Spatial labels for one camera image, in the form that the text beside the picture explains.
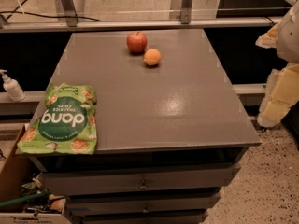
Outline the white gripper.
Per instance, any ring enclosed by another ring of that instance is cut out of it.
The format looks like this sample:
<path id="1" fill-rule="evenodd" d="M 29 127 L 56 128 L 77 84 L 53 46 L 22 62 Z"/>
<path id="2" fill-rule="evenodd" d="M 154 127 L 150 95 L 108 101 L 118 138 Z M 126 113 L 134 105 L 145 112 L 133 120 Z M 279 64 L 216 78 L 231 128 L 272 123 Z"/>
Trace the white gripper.
<path id="1" fill-rule="evenodd" d="M 279 124 L 299 101 L 299 0 L 279 25 L 258 37 L 255 45 L 265 49 L 277 47 L 277 56 L 290 62 L 282 70 L 273 69 L 266 82 L 257 121 L 269 128 Z"/>

